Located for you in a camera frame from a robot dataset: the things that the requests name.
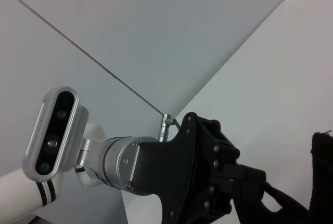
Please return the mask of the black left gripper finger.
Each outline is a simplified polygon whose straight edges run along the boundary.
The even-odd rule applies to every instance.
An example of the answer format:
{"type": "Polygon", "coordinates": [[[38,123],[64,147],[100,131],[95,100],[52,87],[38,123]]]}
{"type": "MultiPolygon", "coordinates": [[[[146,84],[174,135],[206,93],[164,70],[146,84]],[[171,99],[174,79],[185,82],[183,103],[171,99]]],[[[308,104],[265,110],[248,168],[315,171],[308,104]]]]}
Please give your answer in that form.
{"type": "Polygon", "coordinates": [[[200,154],[211,166],[211,178],[253,183],[266,182],[264,171],[237,163],[240,150],[221,132],[218,121],[197,119],[197,145],[200,154]]]}
{"type": "Polygon", "coordinates": [[[239,219],[263,219],[263,183],[248,179],[217,179],[209,185],[209,219],[230,214],[234,202],[239,219]]]}

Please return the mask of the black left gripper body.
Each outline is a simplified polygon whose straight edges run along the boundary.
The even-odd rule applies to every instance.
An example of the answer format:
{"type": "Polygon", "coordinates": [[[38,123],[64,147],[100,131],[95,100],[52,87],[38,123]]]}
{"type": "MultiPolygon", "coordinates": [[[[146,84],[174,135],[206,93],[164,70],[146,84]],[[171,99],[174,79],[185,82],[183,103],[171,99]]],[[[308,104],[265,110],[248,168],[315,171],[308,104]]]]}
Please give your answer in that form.
{"type": "Polygon", "coordinates": [[[214,148],[228,145],[219,121],[190,112],[171,141],[140,144],[133,192],[158,196],[161,223],[212,223],[232,210],[231,184],[214,178],[223,162],[214,148]]]}

